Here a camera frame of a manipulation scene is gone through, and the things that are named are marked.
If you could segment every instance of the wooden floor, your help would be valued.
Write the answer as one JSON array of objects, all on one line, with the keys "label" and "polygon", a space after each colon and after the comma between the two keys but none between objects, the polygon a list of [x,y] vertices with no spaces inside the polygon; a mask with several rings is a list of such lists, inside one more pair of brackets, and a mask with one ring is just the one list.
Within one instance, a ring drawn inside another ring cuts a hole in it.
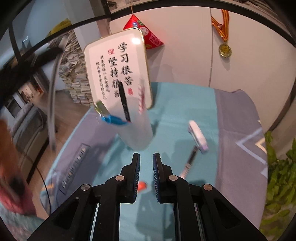
[{"label": "wooden floor", "polygon": [[[33,103],[41,110],[43,110],[44,113],[47,112],[47,95],[37,97],[33,100]],[[51,168],[64,143],[67,141],[73,129],[76,127],[76,125],[88,109],[88,106],[73,103],[71,97],[66,93],[56,93],[55,117],[57,126],[57,150],[53,152],[50,150],[49,146],[47,146],[42,157],[39,160],[37,167],[44,179],[46,178],[49,169]],[[35,170],[32,176],[29,187],[33,192],[33,203],[37,210],[37,216],[42,219],[48,218],[48,214],[45,212],[39,199],[40,191],[43,187],[43,182],[37,170]]]}]

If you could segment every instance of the green plant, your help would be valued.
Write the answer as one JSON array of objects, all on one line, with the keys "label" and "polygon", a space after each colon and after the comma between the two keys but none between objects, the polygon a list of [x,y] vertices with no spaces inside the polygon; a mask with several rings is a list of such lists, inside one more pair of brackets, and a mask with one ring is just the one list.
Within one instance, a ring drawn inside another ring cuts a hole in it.
[{"label": "green plant", "polygon": [[290,222],[296,206],[296,141],[286,153],[285,160],[279,160],[272,147],[271,132],[265,134],[268,161],[268,186],[266,204],[260,231],[269,239],[276,240]]}]

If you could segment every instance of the medal ribbon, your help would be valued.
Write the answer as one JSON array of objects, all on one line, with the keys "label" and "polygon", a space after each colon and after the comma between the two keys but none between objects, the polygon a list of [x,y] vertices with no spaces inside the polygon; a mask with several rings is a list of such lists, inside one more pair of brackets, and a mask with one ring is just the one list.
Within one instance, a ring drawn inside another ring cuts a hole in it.
[{"label": "medal ribbon", "polygon": [[228,28],[229,28],[229,13],[227,10],[221,9],[223,14],[223,24],[217,22],[216,19],[211,17],[212,25],[217,30],[218,34],[221,36],[224,42],[228,41]]}]

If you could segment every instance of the blurred red item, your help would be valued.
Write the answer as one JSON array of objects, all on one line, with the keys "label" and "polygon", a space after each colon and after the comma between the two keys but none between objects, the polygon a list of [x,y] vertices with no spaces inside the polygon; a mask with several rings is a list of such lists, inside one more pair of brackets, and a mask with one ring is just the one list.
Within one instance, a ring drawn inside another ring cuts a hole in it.
[{"label": "blurred red item", "polygon": [[133,90],[131,88],[128,89],[128,94],[133,95]]},{"label": "blurred red item", "polygon": [[163,42],[161,42],[134,14],[128,20],[123,30],[129,28],[138,28],[142,31],[146,49],[153,49],[163,45]]},{"label": "blurred red item", "polygon": [[138,183],[138,192],[143,191],[147,188],[147,183],[143,181],[139,181]]}]

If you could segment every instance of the blue blanket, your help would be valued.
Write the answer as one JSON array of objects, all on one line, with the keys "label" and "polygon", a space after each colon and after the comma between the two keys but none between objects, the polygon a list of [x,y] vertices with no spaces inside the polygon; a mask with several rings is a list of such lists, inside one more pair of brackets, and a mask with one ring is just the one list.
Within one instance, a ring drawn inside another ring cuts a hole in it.
[{"label": "blue blanket", "polygon": [[[149,117],[154,138],[148,148],[140,152],[139,178],[147,182],[148,188],[138,194],[136,203],[121,205],[120,240],[174,237],[172,207],[158,204],[154,195],[152,155],[159,152],[163,163],[179,175],[194,145],[187,132],[189,120],[199,125],[209,152],[198,153],[186,180],[197,185],[214,185],[258,227],[265,203],[267,172],[266,154],[255,145],[258,141],[261,143],[263,134],[251,99],[243,91],[228,93],[174,83],[152,83],[151,86],[155,104],[149,110]],[[46,185],[53,211],[80,185],[102,184],[131,162],[133,151],[123,144],[110,125],[98,122],[96,116],[90,108],[49,171]],[[77,153],[82,147],[87,149],[87,154],[77,164]],[[45,189],[40,199],[49,213]]]},{"label": "blue blanket", "polygon": [[[189,120],[198,123],[208,142],[209,152],[197,155],[186,180],[198,185],[215,184],[219,131],[214,89],[192,85],[178,85],[176,88],[176,85],[168,83],[152,86],[156,97],[149,117],[155,135],[147,149],[139,152],[139,180],[145,181],[148,189],[138,194],[133,205],[121,205],[120,240],[165,240],[174,237],[173,207],[157,203],[153,190],[152,155],[159,152],[162,162],[179,175],[194,146],[187,131]],[[104,171],[95,176],[92,184],[102,184],[119,174],[122,166],[131,163],[133,153],[117,137],[102,163]]]}]

